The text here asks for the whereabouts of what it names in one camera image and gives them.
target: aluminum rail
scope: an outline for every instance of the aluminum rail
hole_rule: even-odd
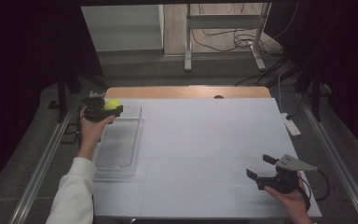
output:
[[[77,103],[79,102],[78,95],[71,95],[69,109],[63,118],[62,122],[57,125],[53,135],[48,142],[45,152],[40,158],[39,163],[34,169],[34,173],[29,180],[27,187],[21,195],[19,203],[17,204],[16,209],[8,223],[21,224],[24,223],[25,219],[28,217],[29,211],[34,203],[34,199],[37,195],[37,192],[42,185],[42,182],[45,178],[46,172],[50,166],[50,163],[55,155],[58,145],[62,139],[62,135],[65,132],[66,125],[71,118],[73,111],[77,109]]]
[[[303,109],[305,110],[313,129],[315,130],[316,134],[324,145],[324,150],[327,154],[327,157],[333,164],[333,167],[336,170],[337,175],[341,180],[342,185],[344,186],[344,189],[348,192],[348,195],[350,196],[351,201],[358,213],[358,185],[353,179],[353,176],[351,175],[344,161],[339,156],[336,147],[329,138],[326,130],[324,129],[324,126],[321,122],[318,122],[316,118],[312,115],[312,112],[310,111],[309,100],[306,97],[304,97],[303,100],[305,103],[303,104]]]

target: clear container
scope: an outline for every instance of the clear container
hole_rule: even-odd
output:
[[[120,117],[106,126],[94,153],[94,180],[109,181],[135,174],[143,126],[141,115],[140,106],[124,105]]]

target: human hand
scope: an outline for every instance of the human hand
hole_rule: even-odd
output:
[[[84,118],[84,111],[84,108],[80,111],[82,141],[77,156],[89,159],[91,161],[94,150],[97,147],[97,143],[103,134],[103,129],[107,124],[113,122],[115,116],[109,116],[98,123],[94,123]]]
[[[304,189],[304,184],[300,178],[298,179],[298,185]],[[304,198],[298,189],[295,189],[293,192],[288,194],[282,194],[269,186],[265,186],[264,190],[269,195],[281,202],[284,210],[286,210],[286,213],[295,224],[312,223],[310,217],[307,214],[306,202],[304,201]]]

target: white table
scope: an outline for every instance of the white table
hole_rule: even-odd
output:
[[[246,176],[274,176],[268,154],[296,157],[272,98],[120,99],[143,109],[136,173],[95,182],[96,216],[279,218],[278,201]],[[311,199],[311,217],[321,213]]]

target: yellow ball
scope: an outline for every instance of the yellow ball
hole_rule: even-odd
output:
[[[112,100],[108,100],[104,106],[103,109],[104,110],[112,110],[112,109],[116,109],[118,106],[121,106],[121,102],[117,99],[112,99]]]

